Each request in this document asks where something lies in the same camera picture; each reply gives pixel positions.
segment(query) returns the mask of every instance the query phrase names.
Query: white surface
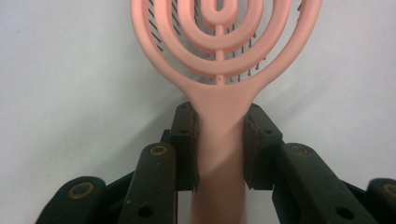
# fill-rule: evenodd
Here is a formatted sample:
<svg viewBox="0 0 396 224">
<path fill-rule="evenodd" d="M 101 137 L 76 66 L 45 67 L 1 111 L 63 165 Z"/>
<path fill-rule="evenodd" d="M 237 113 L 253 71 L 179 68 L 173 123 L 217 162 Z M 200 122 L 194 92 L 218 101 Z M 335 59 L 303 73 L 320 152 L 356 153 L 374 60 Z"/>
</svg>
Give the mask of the white surface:
<svg viewBox="0 0 396 224">
<path fill-rule="evenodd" d="M 395 8 L 324 1 L 304 52 L 255 101 L 286 142 L 364 189 L 396 178 Z M 34 223 L 75 177 L 131 172 L 187 100 L 142 55 L 128 0 L 2 1 L 0 40 L 2 223 Z M 249 223 L 276 223 L 270 194 L 248 198 Z"/>
</svg>

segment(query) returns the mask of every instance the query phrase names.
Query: bolt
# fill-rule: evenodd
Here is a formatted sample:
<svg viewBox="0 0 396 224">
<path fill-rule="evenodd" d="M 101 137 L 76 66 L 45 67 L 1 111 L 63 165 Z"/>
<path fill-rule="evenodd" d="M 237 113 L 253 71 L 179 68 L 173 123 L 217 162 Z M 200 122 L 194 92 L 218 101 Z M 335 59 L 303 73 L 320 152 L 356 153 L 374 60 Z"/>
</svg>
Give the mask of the bolt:
<svg viewBox="0 0 396 224">
<path fill-rule="evenodd" d="M 309 151 L 308 151 L 305 147 L 301 147 L 301 146 L 290 146 L 289 149 L 290 149 L 292 152 L 301 154 L 301 155 L 303 155 L 303 156 L 309 155 Z"/>
<path fill-rule="evenodd" d="M 94 189 L 93 183 L 81 182 L 73 186 L 73 188 L 71 188 L 68 191 L 67 195 L 71 199 L 81 199 L 91 194 L 93 192 L 93 189 Z"/>
<path fill-rule="evenodd" d="M 168 148 L 163 147 L 163 146 L 156 146 L 156 147 L 152 147 L 149 150 L 149 153 L 153 156 L 161 156 L 163 154 L 165 154 L 168 151 Z"/>
<path fill-rule="evenodd" d="M 388 184 L 384 185 L 384 190 L 388 195 L 396 198 L 396 185 L 395 184 L 388 183 Z"/>
</svg>

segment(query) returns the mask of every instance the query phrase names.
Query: hairbrush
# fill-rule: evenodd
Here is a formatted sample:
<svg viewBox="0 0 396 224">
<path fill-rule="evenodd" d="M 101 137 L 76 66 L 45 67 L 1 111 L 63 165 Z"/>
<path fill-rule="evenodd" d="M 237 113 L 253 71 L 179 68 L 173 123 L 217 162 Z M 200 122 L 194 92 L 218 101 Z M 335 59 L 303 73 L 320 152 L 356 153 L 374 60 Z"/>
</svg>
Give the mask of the hairbrush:
<svg viewBox="0 0 396 224">
<path fill-rule="evenodd" d="M 257 94 L 301 52 L 320 4 L 321 0 L 302 1 L 289 41 L 260 67 L 282 35 L 290 0 L 274 0 L 261 33 L 262 0 L 131 0 L 142 50 L 186 94 L 198 114 L 200 182 L 192 193 L 191 223 L 247 222 L 244 117 Z"/>
</svg>

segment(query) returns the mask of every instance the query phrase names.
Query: pink brush head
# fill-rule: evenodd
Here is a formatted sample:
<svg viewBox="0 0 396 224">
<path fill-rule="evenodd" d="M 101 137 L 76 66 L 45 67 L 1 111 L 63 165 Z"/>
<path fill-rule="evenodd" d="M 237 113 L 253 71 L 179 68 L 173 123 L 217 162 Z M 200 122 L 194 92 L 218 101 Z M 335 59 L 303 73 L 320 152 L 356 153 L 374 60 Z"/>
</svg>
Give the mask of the pink brush head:
<svg viewBox="0 0 396 224">
<path fill-rule="evenodd" d="M 247 222 L 244 116 L 256 95 L 301 52 L 320 4 L 321 0 L 303 0 L 290 40 L 260 70 L 259 64 L 282 35 L 290 0 L 274 1 L 271 19 L 260 37 L 256 32 L 262 20 L 262 0 L 247 0 L 241 21 L 237 0 L 223 0 L 221 8 L 217 0 L 131 0 L 134 31 L 141 48 L 158 71 L 189 97 L 199 116 L 197 160 L 201 179 L 192 194 L 191 223 Z M 183 75 L 175 61 L 212 83 Z"/>
</svg>

